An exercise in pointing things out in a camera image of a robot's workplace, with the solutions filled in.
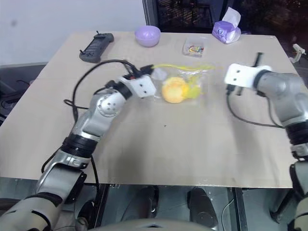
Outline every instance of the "small plastic bag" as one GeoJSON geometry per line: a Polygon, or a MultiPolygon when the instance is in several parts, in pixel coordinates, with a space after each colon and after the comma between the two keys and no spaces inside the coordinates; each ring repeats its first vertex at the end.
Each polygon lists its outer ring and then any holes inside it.
{"type": "Polygon", "coordinates": [[[206,38],[201,36],[191,36],[185,40],[183,45],[183,54],[201,58],[205,52],[206,38]]]}
{"type": "Polygon", "coordinates": [[[169,103],[180,103],[198,99],[205,93],[206,75],[214,69],[212,65],[178,66],[159,64],[154,66],[151,75],[156,86],[156,100],[164,99],[169,103]]]}

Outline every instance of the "yellow ball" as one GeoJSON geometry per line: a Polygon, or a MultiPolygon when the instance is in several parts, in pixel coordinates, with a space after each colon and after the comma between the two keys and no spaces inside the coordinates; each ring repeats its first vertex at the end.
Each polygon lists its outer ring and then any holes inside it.
{"type": "Polygon", "coordinates": [[[186,99],[189,85],[180,77],[170,77],[162,86],[162,95],[169,103],[180,103],[186,99]]]}

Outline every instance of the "tissue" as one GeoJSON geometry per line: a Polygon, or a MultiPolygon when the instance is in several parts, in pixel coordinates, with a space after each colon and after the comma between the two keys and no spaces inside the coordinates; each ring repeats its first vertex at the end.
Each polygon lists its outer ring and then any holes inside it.
{"type": "Polygon", "coordinates": [[[212,35],[226,44],[237,41],[241,36],[241,30],[237,27],[240,20],[240,13],[229,7],[222,21],[215,22],[212,35]]]}

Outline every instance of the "white wall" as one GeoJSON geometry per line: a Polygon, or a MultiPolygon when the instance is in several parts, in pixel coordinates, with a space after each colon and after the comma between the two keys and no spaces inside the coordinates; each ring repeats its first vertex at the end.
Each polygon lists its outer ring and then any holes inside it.
{"type": "Polygon", "coordinates": [[[0,0],[0,65],[47,62],[73,32],[141,25],[142,0],[0,0]]]}

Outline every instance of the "plastic bag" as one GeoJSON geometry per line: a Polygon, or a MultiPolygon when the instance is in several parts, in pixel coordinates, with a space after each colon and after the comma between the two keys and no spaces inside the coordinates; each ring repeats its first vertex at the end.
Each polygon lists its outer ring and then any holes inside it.
{"type": "Polygon", "coordinates": [[[156,86],[155,99],[164,99],[169,103],[195,100],[205,94],[206,75],[212,65],[178,66],[159,64],[154,66],[151,75],[156,86]]]}

